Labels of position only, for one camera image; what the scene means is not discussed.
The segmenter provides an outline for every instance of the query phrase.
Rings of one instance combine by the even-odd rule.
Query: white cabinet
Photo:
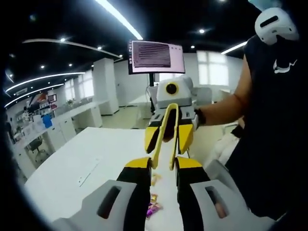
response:
[[[76,136],[76,131],[73,125],[72,118],[68,118],[64,121],[61,121],[60,128],[66,142],[68,142],[70,139]]]
[[[59,124],[49,128],[47,132],[43,134],[43,137],[48,146],[53,149],[53,152],[56,152],[65,144],[64,135]]]
[[[36,170],[34,164],[32,163],[31,159],[29,158],[26,150],[24,147],[15,144],[13,146],[13,154],[14,158],[23,172],[24,176],[28,179],[32,173]]]
[[[93,117],[94,126],[100,128],[103,125],[101,112],[98,106],[95,106],[91,109],[91,114]]]

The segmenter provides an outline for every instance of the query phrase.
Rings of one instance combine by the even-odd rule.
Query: black t-shirt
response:
[[[243,135],[243,131],[244,129],[240,125],[238,125],[235,129],[232,130],[231,134],[233,134],[237,138],[241,138]]]
[[[260,217],[282,216],[307,183],[305,59],[300,47],[288,48],[267,46],[257,36],[244,47],[252,93],[243,135],[226,167]]]

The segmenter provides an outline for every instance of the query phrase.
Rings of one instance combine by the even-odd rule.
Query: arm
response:
[[[205,125],[219,125],[234,122],[247,108],[252,82],[246,57],[243,59],[242,73],[234,94],[228,98],[200,108],[206,118]]]

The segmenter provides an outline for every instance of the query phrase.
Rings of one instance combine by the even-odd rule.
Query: purple candy wrapper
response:
[[[148,211],[146,213],[146,218],[149,219],[154,213],[156,213],[160,209],[162,209],[162,207],[159,203],[150,203]]]

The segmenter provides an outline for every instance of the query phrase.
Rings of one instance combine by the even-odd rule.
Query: led light strip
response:
[[[39,80],[39,79],[50,78],[50,77],[55,77],[55,76],[82,75],[84,73],[85,72],[71,72],[71,73],[62,73],[62,74],[55,74],[55,75],[50,75],[50,76],[42,76],[42,77],[38,77],[38,78],[33,78],[33,79],[27,80],[25,82],[18,83],[18,84],[14,85],[14,86],[11,86],[7,90],[5,90],[5,92],[8,92],[8,91],[10,91],[10,90],[12,90],[14,88],[17,88],[17,87],[23,85],[23,84],[30,83],[30,82],[33,82],[33,81],[36,81],[36,80]]]
[[[35,92],[38,92],[38,91],[41,91],[41,90],[46,90],[46,89],[48,89],[48,88],[55,88],[55,87],[62,86],[62,85],[64,85],[64,83],[57,84],[57,85],[53,85],[53,86],[46,87],[46,88],[42,88],[42,89],[39,89],[39,90],[34,90],[34,91],[32,91],[32,92],[29,92],[29,93],[27,93],[27,94],[24,94],[24,95],[22,95],[22,96],[19,96],[18,98],[16,98],[16,99],[12,100],[11,102],[7,103],[4,107],[9,106],[10,104],[12,104],[13,102],[15,102],[16,100],[19,100],[19,99],[21,99],[21,98],[23,98],[23,97],[25,97],[25,96],[27,96],[27,95],[31,95],[31,94],[33,94],[33,93],[35,93]]]
[[[245,46],[246,44],[247,44],[247,41],[246,41],[246,42],[242,42],[242,43],[239,44],[239,45],[236,45],[236,46],[234,46],[234,47],[231,47],[230,49],[227,49],[227,50],[223,51],[221,54],[227,54],[227,53],[229,53],[229,52],[231,52],[231,51],[233,51],[233,50],[236,50],[236,49],[238,49],[238,48],[240,48],[240,47]]]
[[[112,55],[116,58],[120,58],[120,59],[123,59],[121,58],[119,55],[116,55],[116,54],[113,54],[111,52],[108,52],[108,51],[105,51],[103,49],[99,50],[95,47],[90,47],[90,46],[87,46],[87,45],[83,45],[83,44],[80,44],[80,43],[76,43],[76,42],[69,42],[69,41],[64,41],[64,42],[61,42],[61,40],[56,40],[56,39],[50,39],[50,38],[36,38],[36,39],[28,39],[28,40],[25,40],[23,41],[23,43],[31,43],[31,42],[53,42],[53,43],[62,43],[62,44],[67,44],[67,45],[72,45],[72,46],[77,46],[77,47],[83,47],[83,48],[87,48],[87,49],[91,49],[91,50],[94,50],[94,51],[98,51],[98,52],[102,52],[102,53],[105,53],[105,54],[109,54],[109,55]]]
[[[110,14],[112,14],[120,23],[122,23],[138,40],[143,40],[142,36],[133,26],[126,20],[121,13],[113,7],[107,0],[96,0],[103,6]]]

